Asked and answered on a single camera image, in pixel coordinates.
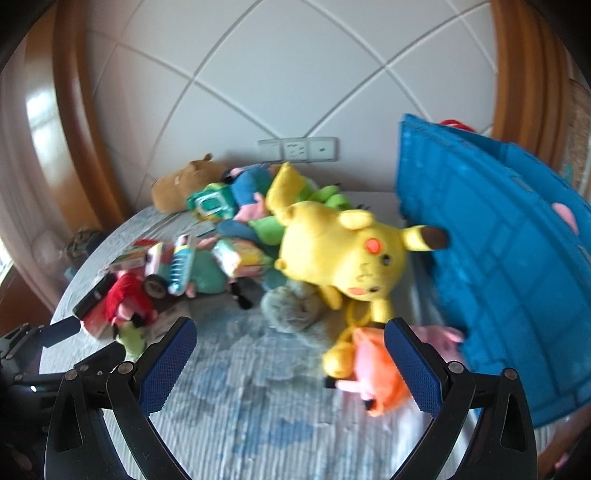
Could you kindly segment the brown capybara plush toy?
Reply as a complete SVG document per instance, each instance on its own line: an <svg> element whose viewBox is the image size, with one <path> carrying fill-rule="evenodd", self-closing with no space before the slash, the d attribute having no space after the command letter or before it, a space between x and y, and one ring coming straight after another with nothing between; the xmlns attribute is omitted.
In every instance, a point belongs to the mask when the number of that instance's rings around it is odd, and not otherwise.
<svg viewBox="0 0 591 480"><path fill-rule="evenodd" d="M151 187L153 206L161 213L174 214L187 210L186 200L221 180L226 167L212 160L208 153L200 160L188 162L183 168L156 180Z"/></svg>

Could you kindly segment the blue plush toy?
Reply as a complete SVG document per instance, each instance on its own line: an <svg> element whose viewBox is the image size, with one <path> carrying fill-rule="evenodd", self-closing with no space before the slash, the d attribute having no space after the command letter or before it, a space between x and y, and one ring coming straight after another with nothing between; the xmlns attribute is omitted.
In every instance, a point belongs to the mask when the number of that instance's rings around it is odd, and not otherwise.
<svg viewBox="0 0 591 480"><path fill-rule="evenodd" d="M226 170L221 179L236 205L236 213L230 220L221 221L217 232L230 236L252 221L269 216L266 209L266 193L273 183L274 174L263 164L236 167Z"/></svg>

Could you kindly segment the pig plush red dress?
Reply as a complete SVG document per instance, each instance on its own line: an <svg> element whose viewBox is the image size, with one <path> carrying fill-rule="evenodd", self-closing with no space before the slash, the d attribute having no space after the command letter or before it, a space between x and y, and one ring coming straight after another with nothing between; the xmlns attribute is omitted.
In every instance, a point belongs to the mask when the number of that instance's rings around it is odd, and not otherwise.
<svg viewBox="0 0 591 480"><path fill-rule="evenodd" d="M151 325L157 315L153 300L134 273L121 274L106 295L105 320L114 330L127 322L135 328Z"/></svg>

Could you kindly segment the blue plastic crate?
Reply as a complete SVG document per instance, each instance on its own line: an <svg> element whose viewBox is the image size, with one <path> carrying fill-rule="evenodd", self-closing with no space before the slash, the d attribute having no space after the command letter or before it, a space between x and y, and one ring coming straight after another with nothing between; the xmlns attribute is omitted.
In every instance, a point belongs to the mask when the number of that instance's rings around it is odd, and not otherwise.
<svg viewBox="0 0 591 480"><path fill-rule="evenodd" d="M514 143L406 115L397 195L447 231L430 277L470 369L515 369L535 427L590 401L590 207Z"/></svg>

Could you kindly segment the green monster plush toy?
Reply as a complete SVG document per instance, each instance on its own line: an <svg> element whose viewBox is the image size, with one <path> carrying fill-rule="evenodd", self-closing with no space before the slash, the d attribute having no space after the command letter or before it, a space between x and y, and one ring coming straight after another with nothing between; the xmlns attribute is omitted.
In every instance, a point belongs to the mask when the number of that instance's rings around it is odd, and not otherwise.
<svg viewBox="0 0 591 480"><path fill-rule="evenodd" d="M115 340L124 347L126 356L132 360L137 359L147 348L143 330L130 321L117 325Z"/></svg>

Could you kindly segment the black tape roll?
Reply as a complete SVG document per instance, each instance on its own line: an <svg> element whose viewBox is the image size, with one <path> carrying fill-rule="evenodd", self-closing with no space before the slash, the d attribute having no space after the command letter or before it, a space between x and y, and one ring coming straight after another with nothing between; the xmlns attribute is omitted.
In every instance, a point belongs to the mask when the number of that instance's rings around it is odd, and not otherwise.
<svg viewBox="0 0 591 480"><path fill-rule="evenodd" d="M169 296L168 281L156 274L148 275L142 284L144 292L154 300L163 300Z"/></svg>

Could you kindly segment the black cylinder bottle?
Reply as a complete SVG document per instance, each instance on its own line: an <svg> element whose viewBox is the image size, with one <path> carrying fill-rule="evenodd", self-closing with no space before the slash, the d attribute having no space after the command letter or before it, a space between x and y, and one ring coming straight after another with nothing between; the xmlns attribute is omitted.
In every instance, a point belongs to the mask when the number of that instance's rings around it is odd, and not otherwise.
<svg viewBox="0 0 591 480"><path fill-rule="evenodd" d="M116 274L107 272L74 306L73 315L84 320L106 298L116 280Z"/></svg>

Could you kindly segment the yellow Pikachu plush toy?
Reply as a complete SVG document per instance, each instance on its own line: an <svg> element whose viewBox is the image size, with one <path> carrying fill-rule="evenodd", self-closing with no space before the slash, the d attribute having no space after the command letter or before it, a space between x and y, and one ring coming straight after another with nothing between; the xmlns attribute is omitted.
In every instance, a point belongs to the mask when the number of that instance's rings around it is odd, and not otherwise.
<svg viewBox="0 0 591 480"><path fill-rule="evenodd" d="M405 272L407 254L445 249L449 234L426 225L398 229L363 209L298 202L304 186L304 177L284 163L267 192L266 208L284 227L274 268L318 287L332 310L349 297L369 304L370 321L388 323L394 318L390 293Z"/></svg>

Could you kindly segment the white wall socket panel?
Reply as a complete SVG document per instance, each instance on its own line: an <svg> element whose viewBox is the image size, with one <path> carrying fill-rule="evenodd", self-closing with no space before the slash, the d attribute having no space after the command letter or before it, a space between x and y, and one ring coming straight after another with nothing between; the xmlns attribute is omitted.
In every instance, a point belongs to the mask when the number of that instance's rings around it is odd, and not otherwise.
<svg viewBox="0 0 591 480"><path fill-rule="evenodd" d="M259 140L259 158L266 163L334 162L339 159L339 139L308 137Z"/></svg>

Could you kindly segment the teal dinosaur plush toy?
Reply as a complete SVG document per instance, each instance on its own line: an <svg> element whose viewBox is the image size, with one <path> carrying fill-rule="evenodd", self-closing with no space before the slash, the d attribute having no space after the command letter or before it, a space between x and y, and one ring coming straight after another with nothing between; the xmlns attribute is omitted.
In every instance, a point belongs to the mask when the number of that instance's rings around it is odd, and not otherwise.
<svg viewBox="0 0 591 480"><path fill-rule="evenodd" d="M198 294L213 295L229 293L243 310L252 308L252 302L242 294L238 280L226 275L216 261L212 250L217 243L216 237L197 241L193 254L190 279L185 295L195 298Z"/></svg>

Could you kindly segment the grey furry pompom keychain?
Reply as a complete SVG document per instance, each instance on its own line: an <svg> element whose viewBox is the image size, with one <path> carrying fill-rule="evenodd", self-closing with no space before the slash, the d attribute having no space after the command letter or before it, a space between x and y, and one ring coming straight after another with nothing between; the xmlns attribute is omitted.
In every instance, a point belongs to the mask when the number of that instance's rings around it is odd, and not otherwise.
<svg viewBox="0 0 591 480"><path fill-rule="evenodd" d="M280 333L300 333L314 325L327 307L315 286L287 280L283 286L263 295L260 310L270 326Z"/></svg>

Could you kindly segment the red white box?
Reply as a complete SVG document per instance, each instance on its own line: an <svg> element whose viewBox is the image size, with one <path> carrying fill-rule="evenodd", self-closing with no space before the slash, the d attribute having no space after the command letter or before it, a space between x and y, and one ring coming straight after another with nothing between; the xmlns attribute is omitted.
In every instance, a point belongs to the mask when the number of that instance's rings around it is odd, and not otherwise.
<svg viewBox="0 0 591 480"><path fill-rule="evenodd" d="M112 338L112 326L106 319L105 312L106 300L101 299L81 320L85 333L96 340Z"/></svg>

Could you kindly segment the pink pig plush orange dress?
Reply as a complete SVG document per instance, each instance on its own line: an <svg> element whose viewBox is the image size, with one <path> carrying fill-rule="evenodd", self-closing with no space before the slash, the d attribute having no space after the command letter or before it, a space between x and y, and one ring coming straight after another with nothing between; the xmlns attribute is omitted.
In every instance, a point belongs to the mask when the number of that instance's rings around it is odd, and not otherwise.
<svg viewBox="0 0 591 480"><path fill-rule="evenodd" d="M410 398L380 329L346 329L335 346L322 355L322 368L328 388L358 395L372 417L389 413Z"/></svg>

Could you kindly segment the green wet wipes pack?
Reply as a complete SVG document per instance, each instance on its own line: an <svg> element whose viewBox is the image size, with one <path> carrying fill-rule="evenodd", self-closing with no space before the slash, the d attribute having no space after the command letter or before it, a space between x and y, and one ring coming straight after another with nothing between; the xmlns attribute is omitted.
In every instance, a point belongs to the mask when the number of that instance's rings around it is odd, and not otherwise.
<svg viewBox="0 0 591 480"><path fill-rule="evenodd" d="M208 184L204 190L195 192L186 200L187 208L199 221L219 222L229 220L238 213L231 190L224 183Z"/></svg>

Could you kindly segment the blue white comb toy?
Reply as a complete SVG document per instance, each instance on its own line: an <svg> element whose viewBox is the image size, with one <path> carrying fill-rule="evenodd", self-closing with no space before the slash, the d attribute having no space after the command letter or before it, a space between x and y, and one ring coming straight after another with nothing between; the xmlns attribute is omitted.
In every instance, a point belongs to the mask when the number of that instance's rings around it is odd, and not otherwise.
<svg viewBox="0 0 591 480"><path fill-rule="evenodd" d="M190 283L194 259L194 242L190 234L180 235L175 244L168 277L168 293L183 295Z"/></svg>

